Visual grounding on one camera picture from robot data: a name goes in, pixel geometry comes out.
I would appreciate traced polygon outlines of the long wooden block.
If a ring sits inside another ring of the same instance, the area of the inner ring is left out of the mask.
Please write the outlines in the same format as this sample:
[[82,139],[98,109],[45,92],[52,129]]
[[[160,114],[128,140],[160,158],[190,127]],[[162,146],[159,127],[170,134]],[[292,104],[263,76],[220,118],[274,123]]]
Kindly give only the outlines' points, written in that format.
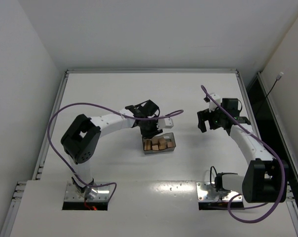
[[165,150],[167,148],[167,141],[164,138],[159,139],[159,150]]

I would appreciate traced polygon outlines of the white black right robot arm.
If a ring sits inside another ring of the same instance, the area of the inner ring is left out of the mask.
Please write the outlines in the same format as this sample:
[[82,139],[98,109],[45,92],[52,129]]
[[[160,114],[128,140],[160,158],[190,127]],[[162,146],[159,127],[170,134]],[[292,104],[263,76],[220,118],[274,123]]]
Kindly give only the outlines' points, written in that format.
[[222,128],[237,144],[244,156],[248,169],[244,176],[237,173],[221,172],[215,177],[214,188],[217,192],[235,191],[243,195],[248,203],[279,200],[284,202],[288,164],[278,162],[276,157],[252,135],[251,122],[240,115],[242,107],[237,98],[221,98],[213,95],[214,100],[205,97],[209,107],[197,113],[198,128],[206,132],[206,122],[211,130]]

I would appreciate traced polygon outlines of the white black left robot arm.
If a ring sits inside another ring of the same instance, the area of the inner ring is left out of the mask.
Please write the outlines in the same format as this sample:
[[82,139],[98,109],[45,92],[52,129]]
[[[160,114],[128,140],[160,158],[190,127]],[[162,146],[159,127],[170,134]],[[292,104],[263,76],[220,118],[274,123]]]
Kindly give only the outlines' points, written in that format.
[[64,151],[69,157],[73,184],[83,194],[94,184],[90,173],[89,159],[92,158],[100,138],[126,128],[139,127],[143,138],[149,139],[162,132],[163,119],[155,113],[159,107],[148,100],[144,105],[130,105],[118,113],[89,118],[78,115],[61,139]]

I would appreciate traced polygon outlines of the translucent grey plastic bin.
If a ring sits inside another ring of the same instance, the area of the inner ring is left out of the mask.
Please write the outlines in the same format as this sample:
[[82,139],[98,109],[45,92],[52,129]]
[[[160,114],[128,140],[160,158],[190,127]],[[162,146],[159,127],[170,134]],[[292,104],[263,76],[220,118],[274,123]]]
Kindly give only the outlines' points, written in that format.
[[145,155],[172,152],[176,148],[174,133],[165,133],[150,139],[142,139]]

